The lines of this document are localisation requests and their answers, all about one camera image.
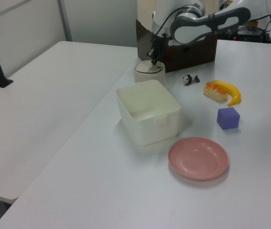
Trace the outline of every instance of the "purple cube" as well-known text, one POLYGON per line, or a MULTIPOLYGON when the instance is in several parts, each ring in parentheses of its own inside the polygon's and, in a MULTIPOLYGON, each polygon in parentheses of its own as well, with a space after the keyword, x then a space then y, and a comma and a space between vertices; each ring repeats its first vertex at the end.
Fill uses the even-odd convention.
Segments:
POLYGON ((218 110, 217 123, 222 130, 237 128, 240 114, 233 107, 221 108, 218 110))

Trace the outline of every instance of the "white table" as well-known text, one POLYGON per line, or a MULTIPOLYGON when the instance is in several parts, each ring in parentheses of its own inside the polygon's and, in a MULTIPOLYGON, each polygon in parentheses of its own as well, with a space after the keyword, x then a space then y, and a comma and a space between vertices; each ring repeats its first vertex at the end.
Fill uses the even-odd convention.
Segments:
POLYGON ((215 63, 166 74, 182 105, 177 137, 137 146, 120 119, 116 89, 133 83, 135 61, 0 220, 0 229, 271 228, 271 45, 218 41, 215 63), (200 83, 184 87, 182 76, 200 83), (236 85, 238 129, 216 123, 226 107, 202 94, 207 81, 236 85), (170 146, 189 136, 229 156, 219 178, 191 181, 171 169, 170 146))
POLYGON ((137 57, 59 42, 0 88, 0 200, 13 203, 137 57))

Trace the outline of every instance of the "white plastic box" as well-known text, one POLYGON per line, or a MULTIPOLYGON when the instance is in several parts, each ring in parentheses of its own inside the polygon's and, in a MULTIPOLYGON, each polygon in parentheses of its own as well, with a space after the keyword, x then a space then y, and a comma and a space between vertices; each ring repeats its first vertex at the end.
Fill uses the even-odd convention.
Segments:
POLYGON ((135 83, 116 94, 122 121, 137 144, 145 146, 178 133, 181 105, 159 81, 135 83))

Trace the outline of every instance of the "plastic container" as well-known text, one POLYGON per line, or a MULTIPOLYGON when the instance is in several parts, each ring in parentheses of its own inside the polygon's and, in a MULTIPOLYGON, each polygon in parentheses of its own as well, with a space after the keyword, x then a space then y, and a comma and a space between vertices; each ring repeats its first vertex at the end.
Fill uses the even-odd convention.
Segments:
POLYGON ((152 64, 151 61, 142 61, 134 69, 134 81, 144 82, 147 80, 157 80, 165 84, 165 65, 157 61, 152 64))
POLYGON ((181 105, 159 81, 135 83, 116 94, 122 121, 137 144, 145 146, 178 133, 181 105))

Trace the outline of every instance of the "white wall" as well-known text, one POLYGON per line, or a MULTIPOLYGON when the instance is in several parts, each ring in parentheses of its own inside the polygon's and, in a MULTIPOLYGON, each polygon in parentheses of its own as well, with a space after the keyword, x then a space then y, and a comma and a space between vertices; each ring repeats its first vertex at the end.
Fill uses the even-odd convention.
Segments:
POLYGON ((62 0, 74 42, 136 47, 136 0, 62 0))
POLYGON ((6 77, 65 35, 57 0, 31 0, 0 16, 0 64, 6 77))

